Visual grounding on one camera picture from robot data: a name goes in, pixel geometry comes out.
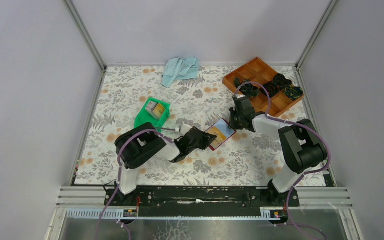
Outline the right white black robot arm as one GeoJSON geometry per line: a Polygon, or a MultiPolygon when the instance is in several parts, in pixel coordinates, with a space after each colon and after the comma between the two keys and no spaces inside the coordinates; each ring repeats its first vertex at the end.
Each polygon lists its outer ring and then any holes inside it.
{"type": "Polygon", "coordinates": [[[256,112],[247,96],[232,99],[234,107],[229,109],[231,129],[265,134],[280,141],[285,166],[269,182],[270,189],[266,193],[267,201],[279,206],[287,199],[286,192],[309,173],[307,170],[329,159],[330,151],[309,119],[281,120],[267,112],[256,112]]]}

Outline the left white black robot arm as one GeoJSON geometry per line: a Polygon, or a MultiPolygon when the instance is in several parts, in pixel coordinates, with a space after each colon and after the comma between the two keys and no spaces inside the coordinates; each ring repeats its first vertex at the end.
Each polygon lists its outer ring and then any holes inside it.
{"type": "Polygon", "coordinates": [[[180,137],[172,139],[159,132],[158,127],[146,122],[115,140],[117,162],[116,199],[124,206],[135,200],[139,168],[158,156],[170,163],[182,162],[194,150],[206,150],[217,139],[195,126],[182,124],[174,129],[180,137]]]}

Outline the red leather card holder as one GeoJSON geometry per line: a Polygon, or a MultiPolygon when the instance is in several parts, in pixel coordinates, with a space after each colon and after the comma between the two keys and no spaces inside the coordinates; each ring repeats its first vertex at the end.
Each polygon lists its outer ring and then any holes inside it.
{"type": "Polygon", "coordinates": [[[213,140],[209,146],[212,151],[215,151],[233,135],[235,135],[237,131],[231,129],[229,127],[229,123],[224,118],[221,118],[211,127],[209,127],[205,132],[216,136],[216,139],[213,140]]]}

